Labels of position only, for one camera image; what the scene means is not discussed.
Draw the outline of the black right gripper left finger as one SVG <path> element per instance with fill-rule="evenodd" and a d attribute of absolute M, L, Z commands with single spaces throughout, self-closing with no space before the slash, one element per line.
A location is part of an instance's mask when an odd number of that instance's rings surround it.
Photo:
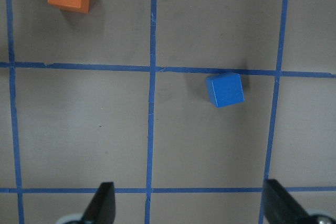
<path fill-rule="evenodd" d="M 81 217 L 81 223 L 113 224 L 116 216 L 113 182 L 101 183 Z"/>

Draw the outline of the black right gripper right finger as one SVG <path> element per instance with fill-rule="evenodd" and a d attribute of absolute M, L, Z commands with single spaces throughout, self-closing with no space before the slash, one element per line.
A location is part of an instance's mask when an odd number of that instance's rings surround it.
<path fill-rule="evenodd" d="M 276 179 L 264 180 L 263 205 L 269 223 L 312 223 L 312 217 Z"/>

